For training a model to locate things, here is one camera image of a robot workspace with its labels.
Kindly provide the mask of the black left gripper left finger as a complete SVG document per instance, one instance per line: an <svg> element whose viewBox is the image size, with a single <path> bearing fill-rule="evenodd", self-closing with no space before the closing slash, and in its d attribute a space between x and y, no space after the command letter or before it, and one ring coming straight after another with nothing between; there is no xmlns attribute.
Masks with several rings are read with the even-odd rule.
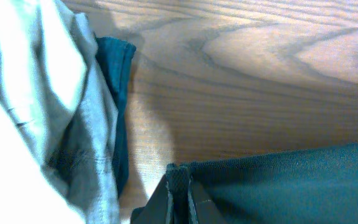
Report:
<svg viewBox="0 0 358 224"><path fill-rule="evenodd" d="M169 201L167 178L163 175L147 204L132 211L130 224L170 223Z"/></svg>

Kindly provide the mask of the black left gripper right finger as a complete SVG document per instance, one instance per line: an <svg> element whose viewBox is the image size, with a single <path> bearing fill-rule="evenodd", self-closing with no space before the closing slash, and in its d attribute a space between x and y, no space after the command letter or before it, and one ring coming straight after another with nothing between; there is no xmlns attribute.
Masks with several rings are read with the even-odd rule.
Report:
<svg viewBox="0 0 358 224"><path fill-rule="evenodd" d="M226 224L209 194L195 180L191 180L188 186L188 206L193 224Z"/></svg>

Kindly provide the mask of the black t-shirt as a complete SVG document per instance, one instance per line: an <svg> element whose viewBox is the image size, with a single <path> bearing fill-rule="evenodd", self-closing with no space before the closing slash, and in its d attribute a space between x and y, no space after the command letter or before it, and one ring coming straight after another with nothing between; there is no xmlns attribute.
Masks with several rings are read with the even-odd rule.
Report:
<svg viewBox="0 0 358 224"><path fill-rule="evenodd" d="M168 223L358 223L358 144L220 161L170 164Z"/></svg>

